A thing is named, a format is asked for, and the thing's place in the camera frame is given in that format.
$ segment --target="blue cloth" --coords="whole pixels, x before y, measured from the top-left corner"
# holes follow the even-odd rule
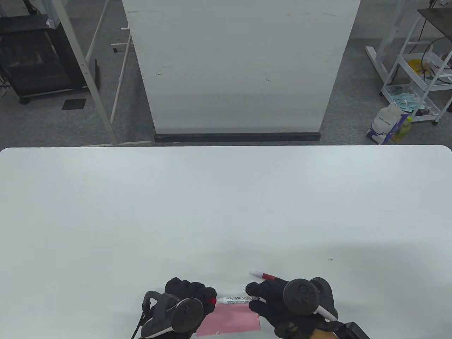
[[[419,104],[419,98],[416,98],[414,94],[410,93],[391,94],[391,98],[393,98],[397,106],[399,106],[402,111],[409,113],[413,112]],[[422,104],[419,109],[425,109],[425,105]]]

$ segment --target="metal stand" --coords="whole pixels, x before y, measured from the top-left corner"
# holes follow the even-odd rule
[[[391,97],[391,91],[393,91],[396,87],[401,87],[402,91],[404,92],[411,92],[415,95],[417,100],[419,100],[419,103],[417,104],[416,108],[414,108],[413,112],[411,113],[411,116],[413,117],[413,122],[416,121],[428,121],[431,120],[433,125],[437,125],[439,119],[443,116],[443,114],[446,112],[447,108],[452,104],[452,97],[449,99],[447,104],[442,108],[439,109],[431,99],[428,98],[428,94],[432,91],[441,91],[441,90],[451,90],[452,89],[452,70],[450,70],[447,67],[447,64],[449,63],[450,59],[452,58],[452,50],[449,52],[447,57],[442,60],[440,59],[436,54],[432,52],[433,50],[433,44],[430,41],[411,41],[411,36],[413,35],[414,30],[416,29],[416,26],[419,24],[420,20],[422,19],[421,16],[415,21],[413,27],[410,30],[410,33],[408,34],[408,37],[405,40],[405,43],[397,57],[396,62],[394,63],[389,76],[387,77],[383,88],[381,92],[385,96],[385,98],[392,104],[395,104],[394,99]],[[415,53],[415,54],[406,54],[404,55],[404,52],[406,48],[409,45],[422,45],[427,44],[431,45],[428,52],[425,53]],[[426,62],[429,65],[433,64],[433,66],[430,67],[432,70],[433,78],[430,80],[427,80],[425,78],[425,73],[423,76],[420,76],[417,74],[411,66],[408,64],[409,61],[415,60],[415,59],[421,59],[421,62]],[[392,79],[392,76],[394,75],[397,66],[400,65],[400,67],[403,68],[403,70],[406,72],[406,74],[410,77],[411,82],[409,84],[405,85],[398,85],[398,86],[391,86],[388,85],[390,79]],[[430,114],[427,115],[420,115],[417,116],[416,113],[419,111],[422,105],[425,105],[429,109]]]
[[[397,2],[396,8],[394,10],[394,14],[391,20],[391,29],[388,35],[382,40],[380,46],[378,47],[378,51],[375,51],[375,48],[372,46],[366,46],[366,53],[369,56],[370,61],[378,72],[381,80],[386,81],[388,77],[388,71],[383,65],[383,60],[386,57],[389,46],[392,44],[392,41],[396,37],[397,31],[399,30],[400,23],[403,19],[403,8],[405,6],[405,0],[395,0]]]
[[[130,31],[130,27],[129,26],[121,27],[121,30],[122,31]],[[111,43],[110,45],[113,46],[113,52],[118,53],[119,52],[118,47],[119,46],[127,46],[128,42],[116,42],[116,43]]]
[[[77,40],[77,36],[75,35],[74,28],[72,27],[71,20],[69,19],[69,16],[67,15],[67,12],[65,10],[65,7],[64,7],[62,1],[61,0],[51,0],[51,1],[53,3],[56,13],[58,14],[58,16],[60,18],[60,22],[63,25],[63,28],[66,32],[67,38],[69,40],[69,43],[71,44],[72,50],[74,51],[74,55],[80,66],[80,69],[82,70],[83,76],[85,78],[89,91],[91,92],[94,103],[98,110],[100,119],[102,120],[104,128],[107,131],[108,136],[110,137],[110,140],[111,140],[110,144],[95,145],[95,146],[149,146],[149,145],[151,145],[152,141],[150,141],[150,140],[149,141],[120,143],[113,130],[113,122],[114,122],[114,117],[115,117],[115,113],[116,113],[116,107],[118,105],[119,95],[121,93],[122,80],[124,78],[124,72],[126,69],[127,59],[128,59],[129,51],[130,51],[130,45],[132,43],[132,36],[129,34],[129,38],[126,43],[126,52],[124,53],[124,61],[122,63],[121,75],[118,79],[118,88],[116,90],[115,101],[114,101],[112,112],[110,114],[110,118],[108,118],[108,116],[107,116],[107,112],[105,110],[104,104],[102,103],[102,99],[100,98],[100,94],[97,89],[96,83],[94,81],[94,77],[91,74],[91,71],[89,70],[89,67],[88,67],[89,60],[91,59],[99,31],[101,30],[102,23],[105,20],[105,14],[106,14],[106,11],[110,4],[110,0],[105,1],[104,9],[100,16],[99,23],[96,28],[96,32],[94,33],[93,40],[91,42],[91,45],[88,49],[88,53],[86,54],[86,56],[82,52],[80,44]]]

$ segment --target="plastic bottle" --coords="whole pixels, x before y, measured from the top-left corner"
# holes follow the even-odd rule
[[[403,122],[402,126],[400,127],[400,129],[395,132],[392,136],[392,140],[395,143],[399,143],[402,141],[402,139],[408,134],[408,132],[411,129],[411,121],[413,120],[412,117],[408,117],[406,118],[406,120]]]

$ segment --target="pink paper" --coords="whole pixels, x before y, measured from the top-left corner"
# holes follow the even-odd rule
[[[196,335],[202,337],[249,331],[260,331],[260,321],[259,315],[250,311],[248,304],[216,304],[215,311],[204,319]]]

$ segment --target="white metal frame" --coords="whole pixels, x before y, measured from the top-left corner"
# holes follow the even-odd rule
[[[389,82],[392,79],[392,76],[394,75],[397,66],[400,65],[402,68],[404,68],[407,71],[407,74],[410,76],[411,83],[406,84],[406,85],[401,85],[403,90],[411,90],[418,98],[420,98],[419,104],[416,106],[416,108],[413,110],[413,112],[411,113],[411,116],[413,118],[413,122],[415,121],[427,121],[427,120],[433,120],[436,123],[438,123],[439,119],[441,119],[441,117],[443,116],[443,114],[446,112],[447,108],[452,104],[452,96],[449,99],[449,101],[447,102],[447,104],[444,106],[443,109],[439,109],[433,102],[432,100],[430,100],[428,98],[428,94],[432,91],[438,91],[438,90],[448,90],[448,89],[452,89],[452,75],[450,72],[445,72],[444,70],[448,64],[448,62],[450,61],[450,59],[452,58],[452,50],[449,52],[448,56],[444,59],[444,61],[442,62],[441,66],[439,67],[439,69],[437,70],[437,72],[435,73],[434,78],[430,81],[430,83],[427,85],[424,81],[422,81],[422,79],[414,72],[412,71],[412,69],[410,68],[410,66],[407,64],[406,60],[404,59],[404,52],[406,50],[406,48],[409,45],[423,45],[423,44],[427,44],[430,45],[431,42],[430,41],[411,41],[410,39],[414,33],[414,30],[416,29],[417,25],[419,24],[419,22],[421,21],[422,16],[419,16],[416,21],[414,22],[413,27],[410,30],[410,33],[408,34],[408,37],[405,40],[405,43],[394,63],[394,65],[392,66],[392,69],[389,73],[389,75],[387,76],[385,83],[383,85],[383,88],[381,90],[381,92],[383,93],[383,95],[385,96],[385,98],[390,102],[390,103],[395,103],[393,98],[391,97],[391,95],[389,94],[389,90],[395,86],[389,86]],[[432,49],[433,49],[433,44],[430,47],[430,52],[429,55],[432,54]],[[450,85],[447,84],[437,84],[438,79],[440,78],[445,78],[448,79],[449,82],[451,82]],[[425,104],[425,106],[430,110],[430,112],[432,114],[428,114],[428,115],[423,115],[423,116],[416,116],[417,111],[420,109],[420,107]]]
[[[119,95],[121,93],[122,80],[124,79],[124,72],[126,69],[127,59],[128,59],[129,52],[130,52],[130,45],[132,44],[132,36],[131,36],[130,32],[129,32],[129,37],[128,37],[128,40],[126,43],[126,52],[124,53],[124,60],[122,62],[121,75],[118,79],[118,88],[116,90],[115,101],[113,104],[112,112],[110,114],[110,118],[108,118],[104,104],[102,102],[102,99],[100,98],[99,91],[98,91],[96,83],[94,81],[94,77],[93,77],[91,71],[89,70],[89,61],[92,57],[93,50],[94,50],[94,47],[97,42],[97,37],[99,35],[99,31],[101,30],[102,24],[105,20],[105,15],[106,15],[107,9],[110,5],[110,0],[105,1],[104,9],[100,16],[99,23],[97,25],[96,31],[94,33],[93,39],[91,41],[91,44],[90,44],[90,47],[88,49],[86,56],[82,52],[82,49],[78,42],[77,36],[75,35],[74,28],[72,27],[71,20],[69,19],[69,16],[67,15],[67,12],[66,12],[66,9],[65,9],[63,3],[61,2],[61,0],[51,0],[51,1],[53,3],[55,11],[58,13],[60,22],[63,25],[63,28],[64,28],[67,38],[69,40],[69,43],[72,47],[72,50],[74,51],[74,55],[77,59],[77,62],[79,64],[80,69],[85,78],[86,84],[93,97],[93,100],[94,100],[94,103],[98,110],[100,119],[102,120],[102,124],[104,125],[104,128],[107,131],[108,136],[111,141],[109,144],[95,145],[95,146],[150,146],[150,145],[152,145],[151,140],[120,143],[113,130],[113,122],[114,122],[114,117],[116,114],[116,109],[118,106]]]
[[[381,41],[380,46],[378,47],[378,51],[375,51],[375,48],[372,46],[365,47],[366,53],[369,56],[370,61],[372,62],[378,75],[383,81],[385,81],[388,78],[388,71],[383,65],[383,60],[385,59],[388,53],[390,45],[392,44],[394,38],[396,37],[397,31],[399,30],[400,27],[400,23],[402,22],[402,19],[404,17],[403,9],[405,6],[405,0],[395,0],[395,2],[396,7],[392,15],[389,33]]]

